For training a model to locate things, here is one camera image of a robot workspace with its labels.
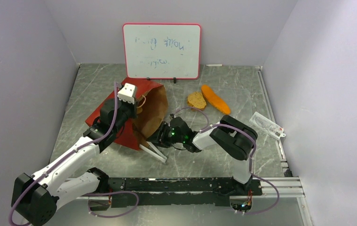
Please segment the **orange fake baguette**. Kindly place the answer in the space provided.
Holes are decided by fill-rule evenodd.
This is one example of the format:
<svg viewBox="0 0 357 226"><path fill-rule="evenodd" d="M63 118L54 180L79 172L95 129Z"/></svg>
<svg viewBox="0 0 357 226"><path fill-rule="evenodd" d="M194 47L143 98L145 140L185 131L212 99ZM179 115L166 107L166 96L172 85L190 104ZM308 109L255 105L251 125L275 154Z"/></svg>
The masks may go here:
<svg viewBox="0 0 357 226"><path fill-rule="evenodd" d="M231 113L231 109L227 105L227 103L217 94L215 94L215 92L212 90L210 86L202 85L201 92L203 97L206 99L206 101L208 101L217 110L227 115Z"/></svg>

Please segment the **orange fake bread piece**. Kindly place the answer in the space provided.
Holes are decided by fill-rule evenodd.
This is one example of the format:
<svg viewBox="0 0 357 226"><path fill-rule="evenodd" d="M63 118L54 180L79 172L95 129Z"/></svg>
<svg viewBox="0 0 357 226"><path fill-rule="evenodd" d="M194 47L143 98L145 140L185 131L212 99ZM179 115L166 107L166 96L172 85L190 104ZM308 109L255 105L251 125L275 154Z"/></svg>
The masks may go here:
<svg viewBox="0 0 357 226"><path fill-rule="evenodd" d="M204 99L201 92L190 93L187 97L187 104L190 107L194 107L200 110L204 110L207 105L206 100Z"/></svg>

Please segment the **orange fake bread slice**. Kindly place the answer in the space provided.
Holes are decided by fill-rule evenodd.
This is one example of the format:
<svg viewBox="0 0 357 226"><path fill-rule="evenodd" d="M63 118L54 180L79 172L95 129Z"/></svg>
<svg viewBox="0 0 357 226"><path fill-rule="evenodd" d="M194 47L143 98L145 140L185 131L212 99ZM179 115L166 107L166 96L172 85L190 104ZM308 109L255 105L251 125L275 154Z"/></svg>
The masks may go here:
<svg viewBox="0 0 357 226"><path fill-rule="evenodd" d="M137 107L136 108L136 114L139 115L143 111L143 107Z"/></svg>

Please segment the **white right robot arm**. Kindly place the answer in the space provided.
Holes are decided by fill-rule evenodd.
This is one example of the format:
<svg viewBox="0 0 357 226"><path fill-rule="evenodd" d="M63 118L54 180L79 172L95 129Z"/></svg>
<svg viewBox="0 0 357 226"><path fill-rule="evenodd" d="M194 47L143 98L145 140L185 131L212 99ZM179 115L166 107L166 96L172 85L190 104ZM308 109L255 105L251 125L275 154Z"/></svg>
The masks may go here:
<svg viewBox="0 0 357 226"><path fill-rule="evenodd" d="M162 122L146 141L163 148L182 144L183 149L191 153L199 153L210 146L219 146L234 159L234 192L244 195L251 188L251 158L257 147L257 138L258 134L253 128L225 115L217 123L198 131L192 130L181 117L174 117L169 123Z"/></svg>

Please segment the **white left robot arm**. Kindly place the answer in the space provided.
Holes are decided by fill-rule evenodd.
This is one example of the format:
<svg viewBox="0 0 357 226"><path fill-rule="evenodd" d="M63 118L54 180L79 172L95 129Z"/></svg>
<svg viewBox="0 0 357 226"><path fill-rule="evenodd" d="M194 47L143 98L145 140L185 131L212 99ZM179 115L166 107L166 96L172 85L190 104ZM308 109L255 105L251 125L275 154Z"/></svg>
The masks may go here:
<svg viewBox="0 0 357 226"><path fill-rule="evenodd" d="M109 177L98 168L91 168L73 180L68 177L114 143L126 122L137 116L136 109L135 97L106 100L98 121L70 149L41 170L18 176L14 182L10 225L15 225L12 216L17 212L27 220L27 226L42 226L57 210L76 198L109 192Z"/></svg>

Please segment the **red paper bag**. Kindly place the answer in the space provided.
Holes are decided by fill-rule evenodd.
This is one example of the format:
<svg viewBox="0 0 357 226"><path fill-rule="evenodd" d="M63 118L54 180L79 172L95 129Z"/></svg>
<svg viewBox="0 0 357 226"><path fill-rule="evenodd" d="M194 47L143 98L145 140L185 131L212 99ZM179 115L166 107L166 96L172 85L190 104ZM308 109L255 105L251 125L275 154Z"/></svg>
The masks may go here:
<svg viewBox="0 0 357 226"><path fill-rule="evenodd" d="M139 145L147 146L146 139L150 137L161 125L167 110L168 101L164 85L134 78L125 78L119 82L116 89L104 100L115 98L115 92L118 92L125 83L137 86L136 102L137 107L143 107L143 111L136 115L136 118L129 119L125 123L124 129L119 132L119 137L114 141L134 150L139 150ZM85 123L90 127L93 120L100 115L99 110L104 101L91 113Z"/></svg>

